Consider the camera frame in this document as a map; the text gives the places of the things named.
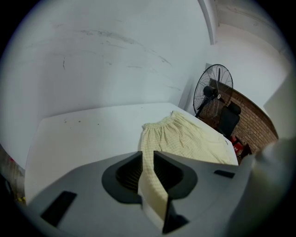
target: standing fan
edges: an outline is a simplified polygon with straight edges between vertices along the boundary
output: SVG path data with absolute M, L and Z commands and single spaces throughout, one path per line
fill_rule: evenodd
M 215 64 L 207 68 L 195 89 L 193 107 L 196 118 L 210 119 L 230 101 L 233 81 L 226 67 Z

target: red object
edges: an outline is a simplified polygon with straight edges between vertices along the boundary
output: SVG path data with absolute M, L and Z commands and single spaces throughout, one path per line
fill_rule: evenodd
M 235 137 L 231 136 L 230 141 L 233 145 L 233 148 L 236 154 L 239 153 L 244 148 L 243 145 L 239 141 L 237 141 Z

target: chair backrest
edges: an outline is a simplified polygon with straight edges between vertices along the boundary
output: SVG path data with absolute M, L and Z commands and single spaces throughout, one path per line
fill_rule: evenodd
M 217 131 L 223 134 L 226 138 L 229 138 L 235 126 L 240 120 L 240 113 L 241 108 L 233 102 L 231 102 L 228 107 L 224 106 L 220 116 Z

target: floor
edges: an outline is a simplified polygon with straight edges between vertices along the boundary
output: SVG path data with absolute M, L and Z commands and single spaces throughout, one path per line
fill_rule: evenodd
M 18 165 L 0 145 L 0 173 L 10 183 L 14 198 L 17 200 L 25 196 L 25 176 Z

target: white wall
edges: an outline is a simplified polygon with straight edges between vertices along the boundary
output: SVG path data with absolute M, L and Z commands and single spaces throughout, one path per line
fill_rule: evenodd
M 279 138 L 296 136 L 296 73 L 291 71 L 280 88 L 265 103 L 264 108 Z
M 263 105 L 288 75 L 290 63 L 266 41 L 236 27 L 220 24 L 216 37 L 206 62 L 224 65 L 234 89 L 265 111 Z
M 209 44 L 196 0 L 42 3 L 2 58 L 0 143 L 25 168 L 44 117 L 114 105 L 178 105 L 188 81 L 203 71 Z
M 219 25 L 215 0 L 198 0 L 208 27 L 210 44 L 216 42 L 216 31 Z

